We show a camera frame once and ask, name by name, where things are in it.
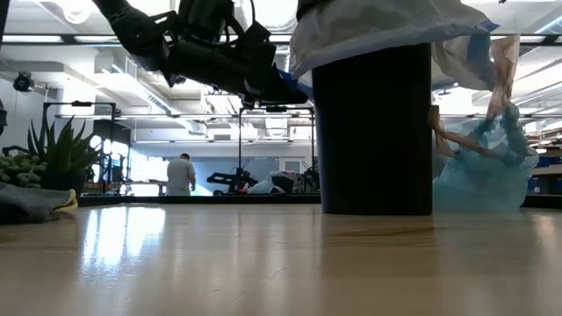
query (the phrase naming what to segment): black cylinder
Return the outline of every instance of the black cylinder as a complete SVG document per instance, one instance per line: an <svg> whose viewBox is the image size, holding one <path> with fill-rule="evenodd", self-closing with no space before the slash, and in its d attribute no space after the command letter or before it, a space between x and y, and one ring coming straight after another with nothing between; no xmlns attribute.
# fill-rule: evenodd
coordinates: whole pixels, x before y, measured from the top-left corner
<svg viewBox="0 0 562 316"><path fill-rule="evenodd" d="M325 213L432 213L430 58L421 44L313 70Z"/></svg>

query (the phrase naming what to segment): robotic arm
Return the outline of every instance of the robotic arm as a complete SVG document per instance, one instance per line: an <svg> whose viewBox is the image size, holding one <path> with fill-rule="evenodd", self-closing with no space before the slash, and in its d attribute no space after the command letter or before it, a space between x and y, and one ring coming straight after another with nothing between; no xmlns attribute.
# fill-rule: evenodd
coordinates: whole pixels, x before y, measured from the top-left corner
<svg viewBox="0 0 562 316"><path fill-rule="evenodd" d="M182 0L178 12L153 17L127 0L92 0L123 47L147 71L161 71L170 87L185 78L241 97L245 108L303 104L308 97L282 78L273 63L270 32L254 21L244 32L231 0ZM238 38L220 43L231 27Z"/></svg>

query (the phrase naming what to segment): table surface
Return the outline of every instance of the table surface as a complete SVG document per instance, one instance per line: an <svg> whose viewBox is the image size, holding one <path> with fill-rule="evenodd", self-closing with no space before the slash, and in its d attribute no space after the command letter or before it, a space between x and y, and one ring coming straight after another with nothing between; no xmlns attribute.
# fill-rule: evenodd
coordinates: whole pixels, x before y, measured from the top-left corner
<svg viewBox="0 0 562 316"><path fill-rule="evenodd" d="M562 213L129 205L0 226L2 315L560 315Z"/></svg>

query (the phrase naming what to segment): blue plastic bag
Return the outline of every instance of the blue plastic bag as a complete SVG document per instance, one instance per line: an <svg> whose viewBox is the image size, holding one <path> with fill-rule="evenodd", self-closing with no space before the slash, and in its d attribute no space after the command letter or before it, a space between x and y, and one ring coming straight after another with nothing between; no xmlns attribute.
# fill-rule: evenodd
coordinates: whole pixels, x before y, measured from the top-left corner
<svg viewBox="0 0 562 316"><path fill-rule="evenodd" d="M468 139L491 155L464 147L454 149L433 182L436 211L514 211L521 207L538 154L527 145L518 120L519 110L511 104L499 126L487 120L463 126Z"/></svg>

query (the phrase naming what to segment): man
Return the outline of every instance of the man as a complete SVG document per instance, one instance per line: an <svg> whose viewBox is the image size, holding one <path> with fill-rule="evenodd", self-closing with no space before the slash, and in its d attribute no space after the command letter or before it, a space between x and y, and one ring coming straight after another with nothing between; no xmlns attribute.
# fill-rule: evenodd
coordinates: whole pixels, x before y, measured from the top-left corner
<svg viewBox="0 0 562 316"><path fill-rule="evenodd" d="M188 154L182 154L168 164L167 196L189 197L195 190L195 169Z"/></svg>

